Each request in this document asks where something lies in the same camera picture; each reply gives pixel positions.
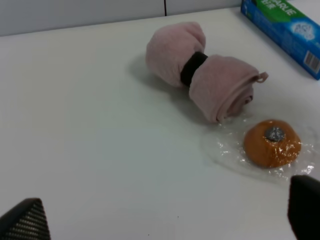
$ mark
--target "blue box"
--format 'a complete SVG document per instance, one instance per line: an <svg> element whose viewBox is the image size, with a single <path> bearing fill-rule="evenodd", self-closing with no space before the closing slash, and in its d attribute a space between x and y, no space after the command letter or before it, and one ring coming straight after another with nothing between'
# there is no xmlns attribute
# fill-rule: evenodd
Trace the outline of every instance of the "blue box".
<svg viewBox="0 0 320 240"><path fill-rule="evenodd" d="M285 0L242 0L241 12L315 79L320 79L320 26Z"/></svg>

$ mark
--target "black band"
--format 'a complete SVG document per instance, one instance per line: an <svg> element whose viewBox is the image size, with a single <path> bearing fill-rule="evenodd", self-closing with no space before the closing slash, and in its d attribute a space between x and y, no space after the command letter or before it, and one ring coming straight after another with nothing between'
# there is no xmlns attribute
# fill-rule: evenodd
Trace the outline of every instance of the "black band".
<svg viewBox="0 0 320 240"><path fill-rule="evenodd" d="M184 85L190 87L195 71L205 62L207 58L208 56L204 53L196 51L186 62L180 74L180 80Z"/></svg>

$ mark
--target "white wall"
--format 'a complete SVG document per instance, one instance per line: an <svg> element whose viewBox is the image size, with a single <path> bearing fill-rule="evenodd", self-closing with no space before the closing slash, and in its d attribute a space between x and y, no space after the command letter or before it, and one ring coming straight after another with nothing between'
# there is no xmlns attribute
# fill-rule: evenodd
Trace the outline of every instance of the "white wall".
<svg viewBox="0 0 320 240"><path fill-rule="evenodd" d="M166 0L168 15L240 6L241 0Z"/></svg>
<svg viewBox="0 0 320 240"><path fill-rule="evenodd" d="M0 36L164 15L163 0L0 0Z"/></svg>

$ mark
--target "plastic wrap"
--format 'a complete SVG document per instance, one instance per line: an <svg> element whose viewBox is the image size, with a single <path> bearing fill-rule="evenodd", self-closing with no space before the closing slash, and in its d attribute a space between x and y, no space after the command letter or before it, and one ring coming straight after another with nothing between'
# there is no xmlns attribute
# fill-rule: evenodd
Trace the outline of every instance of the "plastic wrap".
<svg viewBox="0 0 320 240"><path fill-rule="evenodd" d="M266 167L256 164L248 157L244 145L248 131L268 119L272 117L248 117L245 114L226 119L223 124L218 124L204 135L201 145L206 154L217 164L256 179L285 183L293 175L310 174L319 161L320 144L316 131L303 124L287 121L298 135L301 147L292 162L278 167ZM277 154L279 151L268 151L266 157Z"/></svg>

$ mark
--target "black object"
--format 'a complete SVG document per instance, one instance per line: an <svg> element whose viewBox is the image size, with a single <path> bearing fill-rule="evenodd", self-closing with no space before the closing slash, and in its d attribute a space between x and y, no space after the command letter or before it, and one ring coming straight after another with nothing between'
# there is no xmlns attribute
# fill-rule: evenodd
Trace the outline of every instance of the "black object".
<svg viewBox="0 0 320 240"><path fill-rule="evenodd" d="M320 239L320 182L306 175L291 178L288 218L298 240Z"/></svg>
<svg viewBox="0 0 320 240"><path fill-rule="evenodd" d="M195 71L205 62L207 58L208 56L204 53L196 51L186 62L180 74L180 80L184 85L190 87Z"/></svg>
<svg viewBox="0 0 320 240"><path fill-rule="evenodd" d="M285 139L286 134L280 127L273 126L264 132L264 136L269 141L278 143Z"/></svg>
<svg viewBox="0 0 320 240"><path fill-rule="evenodd" d="M50 240L42 201L28 198L0 218L0 240Z"/></svg>

